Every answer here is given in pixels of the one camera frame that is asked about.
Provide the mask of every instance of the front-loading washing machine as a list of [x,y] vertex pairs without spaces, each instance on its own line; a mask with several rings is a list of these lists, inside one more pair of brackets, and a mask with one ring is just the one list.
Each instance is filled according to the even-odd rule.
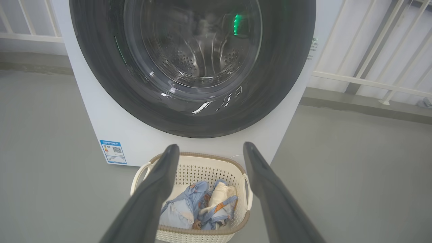
[[342,0],[55,0],[108,163],[178,144],[272,161]]

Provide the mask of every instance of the basket rim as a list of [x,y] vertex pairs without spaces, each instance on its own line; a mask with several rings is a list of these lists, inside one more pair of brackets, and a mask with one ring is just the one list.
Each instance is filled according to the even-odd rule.
[[[153,164],[161,156],[162,156],[162,154],[158,154],[158,155],[154,156],[150,160],[150,163]],[[201,157],[201,158],[206,158],[206,159],[225,161],[225,162],[228,162],[228,163],[235,165],[240,170],[240,172],[242,174],[246,174],[246,171],[244,170],[244,168],[239,163],[235,162],[232,159],[228,159],[228,158],[224,158],[224,157],[220,157],[220,156],[216,156],[216,155],[204,154],[204,153],[189,153],[189,152],[180,152],[180,156]],[[192,234],[192,235],[230,235],[230,234],[237,233],[239,230],[241,230],[242,228],[245,227],[246,223],[249,221],[250,214],[251,214],[251,211],[247,210],[245,217],[240,222],[240,224],[234,228],[229,229],[229,230],[190,230],[190,229],[182,229],[182,228],[171,227],[171,226],[166,226],[166,225],[161,225],[161,224],[158,226],[158,230],[172,232],[172,233]]]

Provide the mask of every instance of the sticker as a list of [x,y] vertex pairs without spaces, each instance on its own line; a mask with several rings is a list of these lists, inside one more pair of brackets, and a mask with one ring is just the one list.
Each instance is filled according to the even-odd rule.
[[313,59],[314,54],[317,51],[317,48],[318,48],[318,45],[319,45],[317,42],[318,42],[318,39],[316,39],[316,38],[312,39],[312,45],[311,45],[311,49],[310,49],[309,55],[308,55],[308,60],[309,61],[311,61]]
[[126,164],[126,159],[124,158],[123,149],[119,142],[100,140],[102,145],[102,150],[107,157],[108,163],[115,164]]

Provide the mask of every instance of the door glass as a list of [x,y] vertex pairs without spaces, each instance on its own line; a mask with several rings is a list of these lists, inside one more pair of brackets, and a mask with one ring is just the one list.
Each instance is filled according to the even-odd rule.
[[126,0],[124,24],[143,82],[191,100],[238,87],[262,35],[257,0]]

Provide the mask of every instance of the gray floor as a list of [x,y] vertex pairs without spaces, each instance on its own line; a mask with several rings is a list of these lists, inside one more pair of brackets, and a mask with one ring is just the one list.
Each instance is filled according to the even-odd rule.
[[[73,76],[0,71],[0,242],[97,242],[137,168],[105,163]],[[327,242],[432,242],[432,126],[300,106],[271,167]],[[231,240],[268,242],[259,200]]]

